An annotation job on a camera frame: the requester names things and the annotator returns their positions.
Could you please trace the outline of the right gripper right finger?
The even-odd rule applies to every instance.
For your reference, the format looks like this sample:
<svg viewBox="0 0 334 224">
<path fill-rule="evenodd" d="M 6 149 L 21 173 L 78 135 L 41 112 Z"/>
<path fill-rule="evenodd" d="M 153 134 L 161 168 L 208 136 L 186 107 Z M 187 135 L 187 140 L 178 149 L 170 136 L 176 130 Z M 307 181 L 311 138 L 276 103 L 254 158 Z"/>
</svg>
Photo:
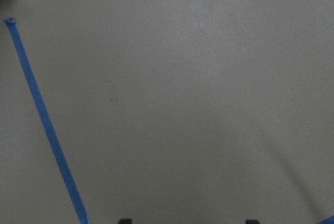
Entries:
<svg viewBox="0 0 334 224">
<path fill-rule="evenodd" d="M 245 224 L 260 224 L 260 222 L 258 220 L 247 219 Z"/>
</svg>

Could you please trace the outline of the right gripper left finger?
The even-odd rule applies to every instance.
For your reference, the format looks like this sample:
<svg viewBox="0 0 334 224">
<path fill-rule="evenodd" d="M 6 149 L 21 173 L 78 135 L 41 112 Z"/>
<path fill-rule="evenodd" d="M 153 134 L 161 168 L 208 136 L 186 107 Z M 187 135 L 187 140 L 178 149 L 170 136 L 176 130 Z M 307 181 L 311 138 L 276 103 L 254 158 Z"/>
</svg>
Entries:
<svg viewBox="0 0 334 224">
<path fill-rule="evenodd" d="M 118 224 L 131 224 L 131 219 L 120 219 Z"/>
</svg>

